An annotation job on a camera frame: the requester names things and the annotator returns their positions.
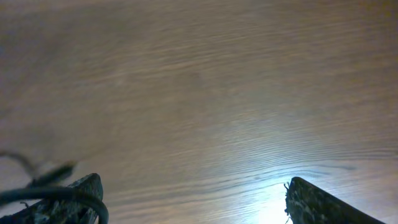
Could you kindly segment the black USB cable long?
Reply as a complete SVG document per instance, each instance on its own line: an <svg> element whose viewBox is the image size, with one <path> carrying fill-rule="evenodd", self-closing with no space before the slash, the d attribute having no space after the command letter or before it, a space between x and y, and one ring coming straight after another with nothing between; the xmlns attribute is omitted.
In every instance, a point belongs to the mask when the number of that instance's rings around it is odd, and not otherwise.
<svg viewBox="0 0 398 224"><path fill-rule="evenodd" d="M1 217L1 224L108 224L103 186L97 173L88 174L68 186L57 184L73 174L75 164L64 164L42 175L20 154L3 151L1 157L20 163L31 181L23 188L1 192L1 206L14 202L21 211Z"/></svg>

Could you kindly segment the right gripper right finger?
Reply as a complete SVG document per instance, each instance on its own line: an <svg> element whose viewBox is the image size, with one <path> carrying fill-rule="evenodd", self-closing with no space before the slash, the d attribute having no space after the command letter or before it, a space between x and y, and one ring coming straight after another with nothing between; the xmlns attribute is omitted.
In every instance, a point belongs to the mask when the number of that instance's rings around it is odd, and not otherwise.
<svg viewBox="0 0 398 224"><path fill-rule="evenodd" d="M293 224L384 224L301 177L284 187L285 213Z"/></svg>

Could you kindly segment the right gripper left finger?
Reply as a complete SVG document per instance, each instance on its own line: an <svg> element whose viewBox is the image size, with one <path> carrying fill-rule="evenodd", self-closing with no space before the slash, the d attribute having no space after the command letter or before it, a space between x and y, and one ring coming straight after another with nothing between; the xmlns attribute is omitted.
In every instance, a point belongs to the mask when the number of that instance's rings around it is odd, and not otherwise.
<svg viewBox="0 0 398 224"><path fill-rule="evenodd" d="M68 186L28 186L1 193L1 205L37 200L1 217L1 224L104 224L101 177L92 173Z"/></svg>

